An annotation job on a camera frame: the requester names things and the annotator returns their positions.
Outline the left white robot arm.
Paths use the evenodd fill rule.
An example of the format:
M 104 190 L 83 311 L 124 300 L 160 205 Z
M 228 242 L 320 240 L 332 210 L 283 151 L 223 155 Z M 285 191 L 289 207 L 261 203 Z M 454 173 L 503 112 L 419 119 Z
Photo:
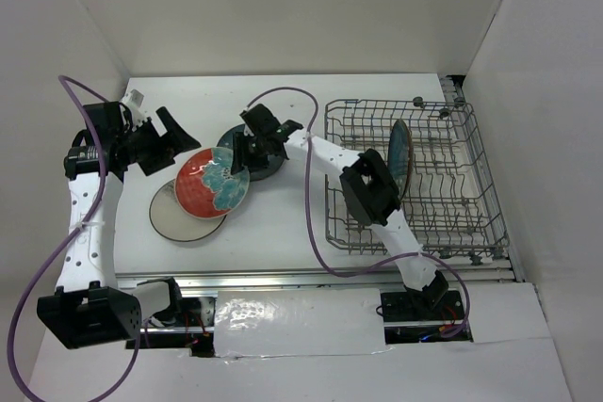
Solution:
M 172 277 L 144 281 L 130 292 L 119 289 L 116 219 L 129 166 L 152 175 L 200 146 L 166 107 L 156 111 L 164 134 L 134 105 L 101 102 L 84 111 L 87 125 L 63 161 L 71 195 L 63 266 L 54 294 L 37 302 L 38 318 L 68 349 L 133 340 L 152 316 L 166 326 L 185 317 L 187 304 Z

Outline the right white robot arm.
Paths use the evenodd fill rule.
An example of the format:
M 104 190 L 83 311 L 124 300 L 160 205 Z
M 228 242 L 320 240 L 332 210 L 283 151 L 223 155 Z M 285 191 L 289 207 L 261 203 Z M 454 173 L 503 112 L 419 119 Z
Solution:
M 383 158 L 372 148 L 363 152 L 345 149 L 315 136 L 296 121 L 281 123 L 262 104 L 244 110 L 240 117 L 246 131 L 234 135 L 232 173 L 255 172 L 278 156 L 302 159 L 307 171 L 316 169 L 336 179 L 348 214 L 377 235 L 396 263 L 411 293 L 415 315 L 431 319 L 442 311 L 448 283 L 423 253 L 401 206 L 414 164 L 412 135 L 404 121 L 394 122 Z

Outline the red and teal plate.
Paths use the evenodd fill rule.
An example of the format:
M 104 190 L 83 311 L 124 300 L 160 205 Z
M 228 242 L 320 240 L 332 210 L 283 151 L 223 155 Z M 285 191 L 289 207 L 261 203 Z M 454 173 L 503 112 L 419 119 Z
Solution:
M 199 219 L 224 217 L 237 209 L 248 194 L 251 175 L 247 169 L 233 174 L 233 151 L 212 147 L 192 155 L 175 178 L 179 206 Z

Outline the dark teal plate with blossoms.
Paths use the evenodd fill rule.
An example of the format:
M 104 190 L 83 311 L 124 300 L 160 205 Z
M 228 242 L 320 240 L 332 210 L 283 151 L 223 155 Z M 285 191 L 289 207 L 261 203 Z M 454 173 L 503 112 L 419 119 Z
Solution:
M 399 198 L 402 200 L 408 191 L 413 171 L 414 150 L 412 135 L 405 121 L 398 119 L 394 122 L 388 148 L 387 167 L 399 188 Z

